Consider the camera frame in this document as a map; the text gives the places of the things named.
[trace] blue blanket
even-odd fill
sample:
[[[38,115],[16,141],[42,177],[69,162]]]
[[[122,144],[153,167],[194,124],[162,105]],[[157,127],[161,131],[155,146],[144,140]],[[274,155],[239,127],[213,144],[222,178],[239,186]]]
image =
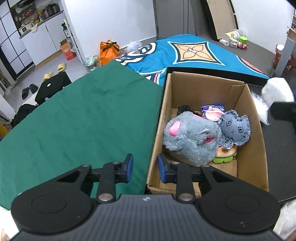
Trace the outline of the blue blanket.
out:
[[[115,60],[161,86],[169,66],[220,69],[269,79],[262,71],[237,55],[190,34],[155,41],[120,55]]]

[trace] green tablecloth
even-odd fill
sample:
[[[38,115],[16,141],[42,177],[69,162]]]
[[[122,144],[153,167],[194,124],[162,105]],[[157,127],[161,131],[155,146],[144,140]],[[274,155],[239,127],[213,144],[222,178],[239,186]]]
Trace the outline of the green tablecloth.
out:
[[[100,168],[134,155],[131,182],[143,193],[162,87],[116,61],[76,80],[34,110],[0,142],[0,205],[82,164]]]

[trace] orange plastic bag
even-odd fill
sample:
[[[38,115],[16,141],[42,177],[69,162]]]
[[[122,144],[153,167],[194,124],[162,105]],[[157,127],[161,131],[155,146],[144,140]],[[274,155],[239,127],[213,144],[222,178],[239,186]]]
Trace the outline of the orange plastic bag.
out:
[[[108,40],[107,42],[101,42],[100,44],[100,58],[102,65],[107,64],[111,60],[115,59],[120,55],[119,45],[117,42],[112,42]]]

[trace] fluffy gray plush toy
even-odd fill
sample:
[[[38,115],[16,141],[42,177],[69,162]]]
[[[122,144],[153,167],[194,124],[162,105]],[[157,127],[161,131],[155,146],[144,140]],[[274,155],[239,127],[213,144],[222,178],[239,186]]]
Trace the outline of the fluffy gray plush toy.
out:
[[[167,123],[163,144],[173,157],[198,167],[213,160],[220,137],[215,122],[187,111]]]
[[[248,117],[246,115],[239,117],[235,110],[222,114],[218,125],[222,131],[219,146],[223,149],[230,149],[233,144],[242,146],[250,139],[251,125]]]

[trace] black slipper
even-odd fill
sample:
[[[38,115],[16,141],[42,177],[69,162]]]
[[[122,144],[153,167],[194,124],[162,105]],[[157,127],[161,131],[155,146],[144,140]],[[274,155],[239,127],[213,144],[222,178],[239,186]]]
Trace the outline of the black slipper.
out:
[[[27,88],[25,88],[25,89],[22,90],[22,99],[23,99],[23,100],[24,100],[25,98],[28,97],[28,95],[29,95],[29,90],[30,90],[29,87],[27,87]]]
[[[34,94],[38,90],[38,86],[35,84],[30,84],[29,88],[30,88],[32,94]]]

